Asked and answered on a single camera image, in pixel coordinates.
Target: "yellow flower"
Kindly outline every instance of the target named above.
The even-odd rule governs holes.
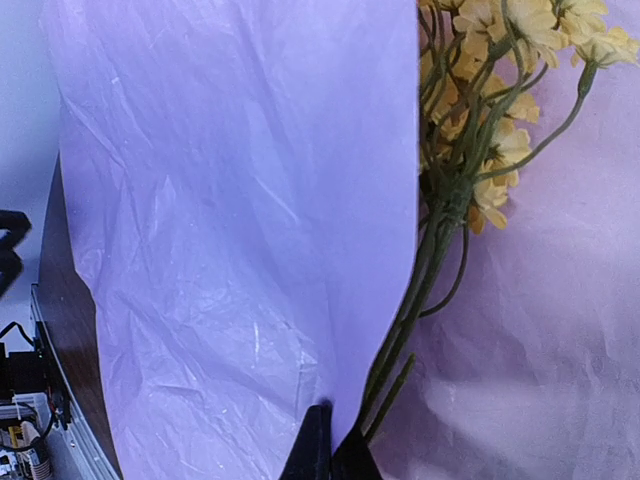
[[[491,161],[487,162],[478,173],[490,171],[491,164]],[[482,233],[487,220],[500,230],[506,228],[507,217],[499,208],[507,203],[507,198],[507,186],[497,185],[492,179],[483,180],[474,186],[473,202],[469,207],[469,226],[473,233]]]
[[[496,13],[492,1],[467,0],[459,10],[459,15],[453,19],[453,26],[459,32],[466,32],[462,42],[463,50],[473,58],[486,60],[489,53],[491,36],[488,27],[496,23]]]
[[[440,4],[440,8],[442,10],[456,10],[458,8],[460,8],[460,5],[462,5],[465,0],[420,0],[420,6],[421,7],[435,7],[435,2],[438,2]]]
[[[507,17],[518,37],[517,48],[522,53],[527,72],[536,69],[538,58],[552,68],[559,66],[556,50],[565,48],[569,39],[564,32],[554,30],[557,19],[550,0],[508,0]],[[507,35],[504,22],[496,22],[488,31],[494,42]],[[513,52],[509,53],[509,57],[515,61]]]
[[[460,135],[460,132],[462,132],[469,112],[464,106],[456,105],[460,96],[458,88],[449,75],[447,75],[444,80],[440,80],[440,82],[438,82],[432,98],[427,101],[425,110],[429,110],[431,108],[443,81],[445,82],[444,93],[431,113],[431,120],[434,123],[438,123],[445,115],[454,109],[452,113],[447,116],[440,130],[440,134],[446,140],[451,141]]]
[[[638,64],[640,42],[629,37],[620,27],[608,32],[595,32],[585,37],[576,45],[576,53],[571,59],[575,67],[580,58],[587,62],[595,62],[600,68],[607,68],[614,63]]]
[[[500,92],[507,88],[506,82],[496,74],[491,74],[487,82],[482,88],[482,94],[489,96]],[[516,97],[509,110],[507,116],[516,120],[525,120],[529,123],[538,123],[540,119],[540,107],[536,105],[536,100],[528,92],[523,92]]]
[[[458,61],[453,66],[453,74],[456,78],[469,82],[480,70],[482,64],[483,62],[481,60],[476,59],[462,50]]]
[[[607,26],[600,15],[609,13],[604,0],[558,0],[558,18],[562,30],[575,44],[576,33],[586,34],[604,32]]]
[[[489,150],[491,170],[510,167],[525,158],[531,153],[530,141],[529,132],[523,128],[516,129],[513,120],[506,118],[500,120],[491,138]],[[506,175],[496,177],[494,183],[498,186],[515,187],[518,185],[518,172],[514,170]]]

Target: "artificial flower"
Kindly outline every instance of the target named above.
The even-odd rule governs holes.
[[[492,170],[492,161],[486,162],[479,174]],[[476,183],[473,189],[473,202],[469,207],[469,226],[473,233],[479,235],[489,220],[500,230],[507,227],[507,217],[499,208],[507,203],[507,186],[497,185],[493,179]]]
[[[516,47],[522,54],[527,72],[533,72],[542,58],[550,67],[560,64],[556,50],[569,44],[567,34],[555,30],[557,18],[553,14],[551,0],[508,0],[507,18],[517,37]],[[494,42],[507,35],[504,22],[496,22],[488,28]],[[515,61],[513,52],[509,53]]]
[[[484,96],[493,95],[507,88],[506,82],[496,74],[491,74],[482,88]],[[516,120],[525,120],[529,123],[538,123],[540,119],[540,107],[536,100],[528,92],[519,94],[513,104],[507,110],[507,116]]]
[[[607,26],[600,15],[609,13],[604,0],[557,0],[558,19],[562,30],[575,44],[575,34],[604,32]]]
[[[453,26],[466,36],[462,42],[463,50],[478,60],[486,60],[489,53],[488,28],[496,23],[496,13],[492,1],[467,0],[453,19]]]
[[[571,59],[575,67],[582,58],[586,62],[595,62],[600,68],[607,68],[614,63],[638,64],[640,42],[629,37],[620,27],[608,32],[595,32],[576,45],[576,53]]]
[[[469,82],[478,73],[482,63],[481,60],[461,50],[458,61],[453,65],[453,75],[459,80]]]
[[[516,129],[513,120],[501,119],[491,138],[490,160],[491,170],[500,170],[515,165],[531,153],[529,132],[523,128]],[[518,172],[514,170],[506,175],[496,177],[494,183],[498,186],[518,185]]]

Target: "green flower stem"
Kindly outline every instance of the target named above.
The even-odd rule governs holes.
[[[384,417],[389,412],[391,405],[393,405],[393,402],[398,396],[398,393],[400,393],[403,385],[407,382],[407,378],[409,377],[409,374],[411,373],[411,370],[413,369],[415,363],[416,354],[412,353],[411,355],[409,355],[409,358],[405,362],[404,367],[402,367],[400,375],[398,375],[396,377],[396,380],[393,382],[389,393],[387,393],[387,396],[384,398],[384,401],[380,406],[380,410],[378,410],[376,418],[373,419],[373,422],[371,422],[371,426],[367,430],[367,433],[364,434],[364,439],[367,443],[369,443],[373,439],[376,432],[378,431],[378,428],[380,427],[380,425],[382,425]]]
[[[549,70],[549,64],[545,63],[544,67],[542,67],[540,69],[540,72],[538,72],[538,75],[536,75],[533,80],[531,80],[530,82],[525,83],[522,86],[522,88],[520,89],[520,93],[524,93],[527,90],[531,90],[533,87],[535,87],[540,82],[540,80],[542,80],[542,77],[544,77],[546,75],[548,70]],[[529,74],[525,75],[525,81],[529,80],[530,77],[531,77],[531,75],[529,75]],[[485,102],[489,103],[489,102],[495,100],[496,98],[500,98],[503,95],[507,95],[511,90],[513,90],[513,87],[508,87],[508,88],[505,88],[505,89],[500,90],[498,92],[492,93],[491,95],[487,95],[487,97],[485,98]]]
[[[369,376],[370,387],[367,389],[368,395],[365,396],[360,410],[360,415],[358,416],[357,422],[361,427],[369,417],[371,410],[376,404],[378,396],[387,384],[400,353],[416,326],[420,311],[433,288],[435,280],[442,267],[442,262],[449,250],[453,235],[457,229],[460,228],[462,218],[462,215],[460,215],[460,218],[450,218],[448,216],[438,215],[432,216],[429,220],[427,233],[425,234],[425,241],[431,244],[431,255],[428,258],[425,274],[419,284],[415,296],[413,298],[408,298],[408,295],[405,295],[403,307],[405,309],[408,307],[409,311],[406,314],[406,317],[400,314],[396,316],[393,326],[391,327],[394,335],[387,336],[380,353],[378,353],[378,356],[376,357],[376,362],[374,362],[376,369],[374,370],[372,368]],[[421,270],[421,267],[423,267],[423,265],[419,265],[418,262],[416,262],[415,270]]]
[[[553,142],[556,138],[566,132],[580,113],[585,98],[591,90],[591,85],[593,85],[593,79],[595,78],[597,71],[598,68],[593,63],[587,63],[585,65],[582,76],[580,77],[580,83],[578,84],[578,97],[576,98],[576,102],[573,105],[569,116],[562,123],[562,125],[556,128],[551,135],[540,142],[540,144],[535,149],[533,149],[533,151],[529,155],[520,160],[518,163],[514,163],[513,165],[502,168],[500,170],[478,175],[478,181],[499,177],[501,175],[506,175],[507,173],[513,172],[514,170],[519,170],[520,168],[527,165],[531,160],[533,160],[540,152],[542,152],[542,150],[547,148],[551,142]]]
[[[462,230],[462,258],[460,259],[460,267],[458,268],[458,274],[453,282],[451,290],[446,297],[442,299],[440,303],[436,306],[431,307],[420,313],[420,318],[428,317],[429,315],[433,315],[434,313],[438,313],[444,307],[446,307],[453,297],[458,292],[458,288],[460,288],[460,284],[462,283],[462,277],[464,277],[464,272],[467,269],[467,259],[469,257],[469,227],[464,225]]]
[[[525,71],[524,71],[524,60],[522,58],[522,52],[520,48],[518,48],[517,38],[513,32],[513,28],[511,27],[511,22],[509,21],[507,15],[507,0],[501,0],[501,9],[502,16],[504,20],[504,25],[507,30],[507,39],[511,47],[513,48],[513,54],[516,57],[516,65],[518,67],[518,79],[514,84],[512,90],[503,98],[501,98],[496,105],[491,109],[491,113],[487,117],[485,123],[480,127],[480,140],[477,142],[478,148],[475,154],[475,158],[472,161],[468,162],[468,165],[465,169],[465,173],[467,174],[475,174],[478,171],[482,162],[487,158],[487,153],[489,151],[491,137],[495,130],[495,127],[498,121],[504,116],[504,114],[511,108],[513,102],[518,97],[520,93],[520,88],[524,84],[525,79]]]
[[[438,203],[434,209],[431,211],[429,215],[429,221],[427,222],[427,231],[420,242],[420,246],[418,247],[418,252],[416,254],[416,259],[414,262],[413,273],[411,275],[411,279],[409,281],[409,286],[407,287],[407,292],[402,299],[402,303],[400,304],[400,308],[398,309],[398,313],[396,314],[396,318],[391,325],[391,329],[385,340],[382,344],[382,348],[376,355],[376,358],[371,366],[371,372],[369,374],[369,380],[367,381],[367,387],[365,389],[365,401],[368,397],[370,397],[372,389],[374,385],[377,385],[376,381],[380,377],[380,371],[383,368],[384,362],[389,355],[389,351],[393,346],[393,342],[398,336],[400,331],[400,324],[402,319],[407,315],[411,307],[411,303],[416,297],[418,290],[420,288],[420,282],[422,280],[422,276],[424,274],[425,265],[429,263],[429,259],[433,255],[433,249],[435,244],[435,226],[437,225],[434,218],[440,219],[442,217],[443,205]],[[371,407],[365,408],[363,406],[361,410],[360,416],[366,417],[369,414],[369,410]]]

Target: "lavender tissue paper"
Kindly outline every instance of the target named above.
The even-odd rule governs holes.
[[[46,3],[125,478],[277,478],[323,397],[351,428],[414,251],[414,13]]]

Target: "light purple backdrop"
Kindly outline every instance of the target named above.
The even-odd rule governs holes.
[[[606,3],[610,26],[640,37],[640,4]],[[534,92],[534,140],[572,107],[569,56]],[[414,337],[417,374],[373,447],[389,479],[640,479],[639,85],[637,67],[600,72],[569,133],[521,175],[507,229],[471,239],[460,292]]]
[[[128,479],[338,442],[409,277],[415,5],[50,0],[76,268]]]

